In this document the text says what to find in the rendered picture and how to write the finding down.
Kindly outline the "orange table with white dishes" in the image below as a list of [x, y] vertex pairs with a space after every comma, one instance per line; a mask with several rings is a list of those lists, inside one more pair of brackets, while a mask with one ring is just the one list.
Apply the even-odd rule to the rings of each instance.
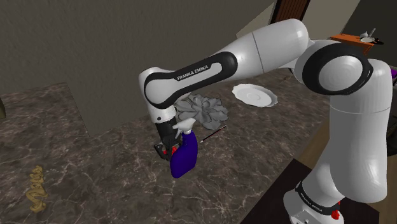
[[375, 30], [376, 28], [374, 28], [371, 32], [365, 31], [359, 36], [354, 36], [350, 34], [337, 34], [331, 36], [330, 39], [334, 41], [339, 41], [341, 43], [347, 43], [349, 45], [357, 46], [362, 49], [364, 55], [367, 55], [374, 45], [384, 44], [384, 42], [380, 41], [379, 38], [374, 38], [372, 36]]

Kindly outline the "grey succulent plant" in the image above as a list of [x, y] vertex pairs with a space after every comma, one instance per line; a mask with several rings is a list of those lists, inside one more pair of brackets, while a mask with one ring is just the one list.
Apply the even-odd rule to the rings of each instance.
[[175, 103], [177, 118], [185, 120], [194, 118], [204, 128], [216, 130], [221, 123], [228, 120], [228, 110], [218, 98], [190, 94], [187, 98]]

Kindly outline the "tan twisted figure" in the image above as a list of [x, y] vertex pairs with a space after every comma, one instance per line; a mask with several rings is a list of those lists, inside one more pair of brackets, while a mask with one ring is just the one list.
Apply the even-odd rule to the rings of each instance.
[[45, 210], [46, 203], [43, 201], [43, 199], [48, 197], [48, 194], [43, 187], [43, 168], [39, 165], [35, 166], [35, 168], [29, 174], [29, 177], [31, 189], [26, 191], [25, 196], [32, 202], [30, 210], [33, 213], [38, 213]]

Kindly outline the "white plate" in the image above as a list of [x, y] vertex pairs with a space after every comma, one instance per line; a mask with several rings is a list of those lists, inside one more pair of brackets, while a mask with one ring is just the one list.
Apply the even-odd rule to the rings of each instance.
[[277, 96], [269, 89], [254, 84], [239, 84], [233, 87], [235, 98], [250, 106], [272, 107], [278, 103]]

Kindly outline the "black pen red tip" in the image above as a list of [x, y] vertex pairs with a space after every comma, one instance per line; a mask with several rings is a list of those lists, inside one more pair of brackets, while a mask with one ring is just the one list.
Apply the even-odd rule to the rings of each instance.
[[225, 129], [226, 127], [228, 127], [228, 125], [224, 125], [222, 127], [220, 127], [219, 129], [217, 129], [216, 131], [214, 131], [213, 133], [209, 134], [208, 136], [206, 136], [205, 138], [203, 138], [199, 143], [203, 143], [204, 141], [206, 141], [207, 139], [209, 139], [210, 137], [212, 137], [213, 135], [217, 134], [218, 132], [220, 132], [221, 130]]

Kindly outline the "blue spray bottle white nozzle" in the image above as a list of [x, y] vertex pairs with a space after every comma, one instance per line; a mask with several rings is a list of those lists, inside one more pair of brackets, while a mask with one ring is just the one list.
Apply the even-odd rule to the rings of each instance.
[[198, 142], [195, 133], [192, 131], [194, 118], [187, 118], [178, 122], [172, 128], [177, 129], [177, 137], [182, 137], [181, 146], [172, 152], [170, 169], [173, 178], [180, 178], [192, 170], [197, 162]]

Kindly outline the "brown wooden door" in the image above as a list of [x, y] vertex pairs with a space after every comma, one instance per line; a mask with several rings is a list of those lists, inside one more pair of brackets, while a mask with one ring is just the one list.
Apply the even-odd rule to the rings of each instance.
[[303, 20], [310, 0], [277, 0], [270, 24], [295, 18]]

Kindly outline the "dark robot stand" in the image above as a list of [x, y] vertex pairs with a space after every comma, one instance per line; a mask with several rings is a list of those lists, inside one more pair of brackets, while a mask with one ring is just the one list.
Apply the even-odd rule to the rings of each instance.
[[[306, 165], [293, 159], [240, 224], [291, 224], [283, 196], [310, 171]], [[340, 212], [345, 224], [379, 224], [379, 212], [364, 203], [344, 198]]]

